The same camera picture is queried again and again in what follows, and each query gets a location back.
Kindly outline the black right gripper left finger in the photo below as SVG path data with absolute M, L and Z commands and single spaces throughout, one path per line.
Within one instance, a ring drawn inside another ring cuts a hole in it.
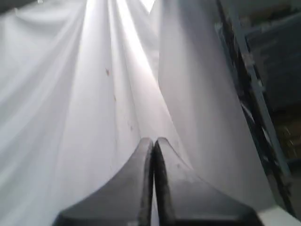
M 55 226 L 149 226 L 153 141 L 142 138 L 124 166 L 100 189 L 61 211 Z

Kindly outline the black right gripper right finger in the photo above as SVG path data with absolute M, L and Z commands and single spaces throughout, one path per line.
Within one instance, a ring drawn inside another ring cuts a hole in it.
M 153 149 L 162 226 L 259 226 L 255 210 L 217 190 L 180 158 L 166 138 Z

